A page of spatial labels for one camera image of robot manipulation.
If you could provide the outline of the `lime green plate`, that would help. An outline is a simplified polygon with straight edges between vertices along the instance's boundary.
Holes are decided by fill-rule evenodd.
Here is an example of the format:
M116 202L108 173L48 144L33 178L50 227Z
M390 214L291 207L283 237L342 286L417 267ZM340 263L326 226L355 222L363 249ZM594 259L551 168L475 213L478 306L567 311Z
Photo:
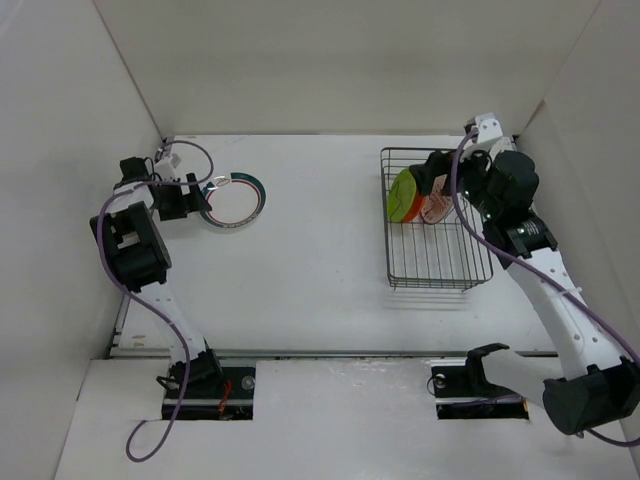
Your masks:
M388 219L393 223L402 223L401 219L409 210L417 194L419 193L412 174L408 168L403 169L395 177L388 193L386 207Z

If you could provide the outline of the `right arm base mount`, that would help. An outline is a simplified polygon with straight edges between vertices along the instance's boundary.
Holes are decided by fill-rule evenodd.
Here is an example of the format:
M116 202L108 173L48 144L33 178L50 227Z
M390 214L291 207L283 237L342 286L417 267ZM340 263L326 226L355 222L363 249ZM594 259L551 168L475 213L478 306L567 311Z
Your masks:
M427 389L436 401L438 420L529 420L526 400L513 390L490 383L484 373L484 358L503 350L509 347L491 343L470 350L465 358L430 363Z

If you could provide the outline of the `white plate teal rim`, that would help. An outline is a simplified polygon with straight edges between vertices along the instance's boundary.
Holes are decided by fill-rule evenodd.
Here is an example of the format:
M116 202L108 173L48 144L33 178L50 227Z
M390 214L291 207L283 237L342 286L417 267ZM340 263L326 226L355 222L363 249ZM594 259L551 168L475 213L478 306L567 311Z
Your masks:
M199 215L218 229L243 228L260 215L267 201L262 182L244 172L214 177L201 188L201 193L210 209Z

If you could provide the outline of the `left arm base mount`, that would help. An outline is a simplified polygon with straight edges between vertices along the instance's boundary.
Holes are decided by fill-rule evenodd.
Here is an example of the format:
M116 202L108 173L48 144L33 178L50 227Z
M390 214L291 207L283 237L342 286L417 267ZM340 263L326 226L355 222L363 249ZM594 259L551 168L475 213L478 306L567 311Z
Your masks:
M186 391L176 419L252 420L255 383L254 365L222 366L208 348L190 360Z

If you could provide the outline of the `white plate orange sunburst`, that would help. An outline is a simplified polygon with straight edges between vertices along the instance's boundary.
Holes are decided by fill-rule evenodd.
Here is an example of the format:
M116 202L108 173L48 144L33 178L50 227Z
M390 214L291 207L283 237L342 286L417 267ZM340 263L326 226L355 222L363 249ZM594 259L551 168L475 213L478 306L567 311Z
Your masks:
M446 180L446 175L436 177L431 192L425 197L419 216L428 225L441 222L453 209L452 197L444 194Z

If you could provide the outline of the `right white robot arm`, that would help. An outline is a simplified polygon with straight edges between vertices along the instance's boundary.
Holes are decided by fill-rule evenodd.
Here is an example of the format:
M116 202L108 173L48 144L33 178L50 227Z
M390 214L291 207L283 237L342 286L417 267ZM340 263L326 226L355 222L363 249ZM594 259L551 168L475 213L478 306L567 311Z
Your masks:
M554 235L532 208L538 185L534 161L520 152L435 151L424 163L404 169L393 190L409 207L434 196L458 209L466 199L483 226L476 231L463 221L463 228L499 259L555 347L559 372L538 367L501 343L476 347L462 369L465 387L485 398L498 391L522 394L563 434L597 436L598 427L637 409L639 356L577 292Z

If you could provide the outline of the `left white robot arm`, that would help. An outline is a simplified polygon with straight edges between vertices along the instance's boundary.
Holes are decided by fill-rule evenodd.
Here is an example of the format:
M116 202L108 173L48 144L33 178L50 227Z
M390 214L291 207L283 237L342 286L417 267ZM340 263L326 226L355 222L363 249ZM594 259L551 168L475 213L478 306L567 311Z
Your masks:
M122 179L115 185L116 199L102 217L90 219L90 227L102 245L108 272L134 301L150 308L156 328L166 342L172 361L163 384L186 382L204 397L223 387L223 371L214 350L182 315L169 287L172 261L153 215L161 221L177 220L193 212L208 213L212 207L196 183L186 176L182 184L158 181L143 158L120 162Z

